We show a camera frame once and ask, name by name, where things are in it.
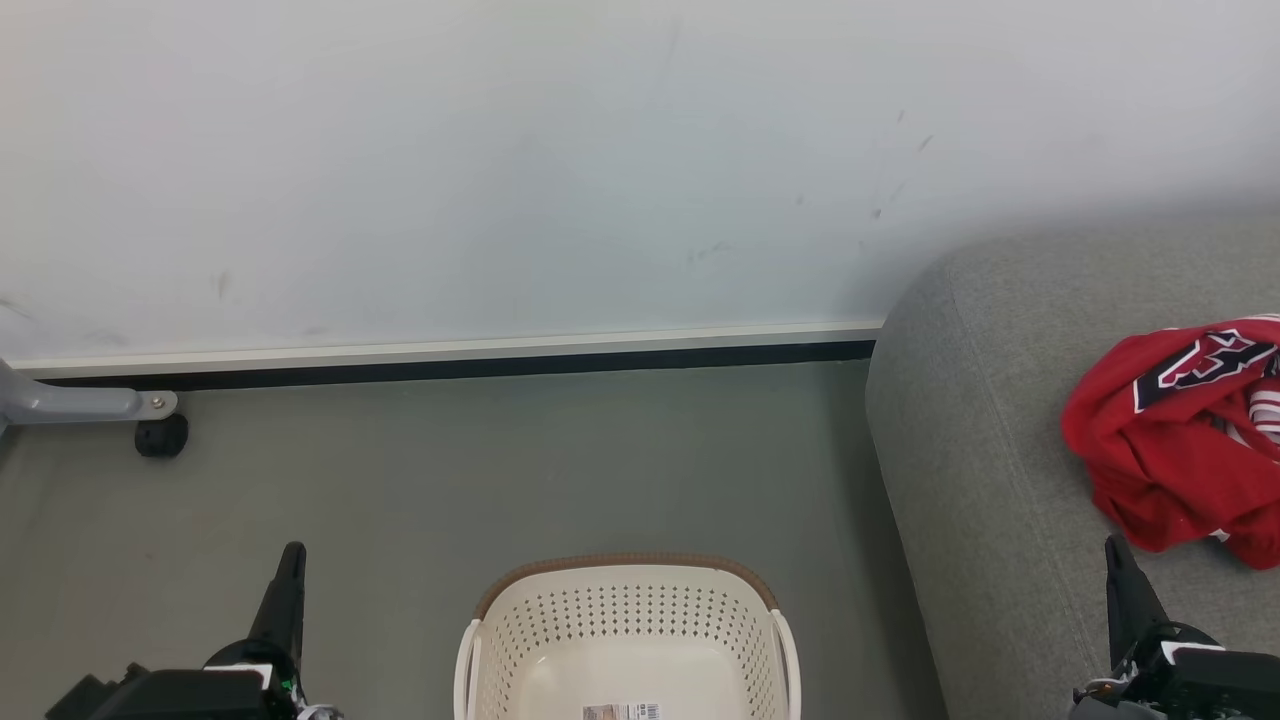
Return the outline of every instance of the label sticker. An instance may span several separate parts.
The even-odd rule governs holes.
[[[582,708],[582,720],[662,720],[662,711],[653,702],[590,705]]]

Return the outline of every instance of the red shirt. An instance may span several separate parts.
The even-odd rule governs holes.
[[[1225,533],[1280,565],[1280,315],[1121,341],[1062,413],[1093,503],[1144,550]]]

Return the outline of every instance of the black baseboard strip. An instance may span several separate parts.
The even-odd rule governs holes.
[[[550,357],[500,357],[493,360],[444,360],[436,363],[390,363],[380,365],[337,365],[324,368],[278,368],[270,370],[224,370],[215,373],[175,373],[116,375],[45,380],[61,387],[132,387],[134,389],[238,389],[253,387],[319,386],[337,383],[384,383],[396,380],[435,380],[451,378],[493,378],[502,375],[550,375],[602,373],[607,370],[660,370],[673,368],[723,368],[728,365],[773,365],[829,360],[864,360],[872,356],[874,341],[764,345],[753,347],[708,347],[694,350],[652,350],[600,355],[557,355]]]

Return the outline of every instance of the sofa cushion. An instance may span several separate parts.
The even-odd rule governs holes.
[[[1061,720],[1108,667],[1115,532],[1059,419],[1121,338],[1280,311],[1280,218],[988,242],[884,324],[867,411],[951,720]],[[1280,653],[1280,571],[1216,541],[1138,553],[1174,620]]]

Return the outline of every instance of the basket handle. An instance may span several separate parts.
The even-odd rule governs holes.
[[[800,720],[800,655],[796,652],[796,639],[791,637],[791,625],[781,610],[771,610],[773,628],[782,641],[782,664],[787,673],[787,720]]]
[[[471,700],[471,684],[468,680],[474,674],[476,630],[480,620],[472,620],[465,633],[462,644],[458,646],[458,662],[453,666],[453,720],[467,720],[472,716],[467,701]]]

